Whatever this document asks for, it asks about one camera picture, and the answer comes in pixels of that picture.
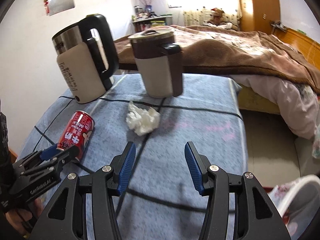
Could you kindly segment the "left hand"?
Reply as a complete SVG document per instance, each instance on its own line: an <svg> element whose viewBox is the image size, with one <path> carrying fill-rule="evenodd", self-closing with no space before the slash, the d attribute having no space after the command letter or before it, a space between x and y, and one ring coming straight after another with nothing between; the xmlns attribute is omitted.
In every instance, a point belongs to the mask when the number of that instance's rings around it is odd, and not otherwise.
<svg viewBox="0 0 320 240"><path fill-rule="evenodd" d="M43 211L43 203L41 198L37 198L34 200L34 211L35 217L39 218ZM27 230L23 226L23 222L27 222L32 219L33 214L30 211L24 209L16 209L10 210L5 214L7 221L11 226L21 235L25 236L27 234Z"/></svg>

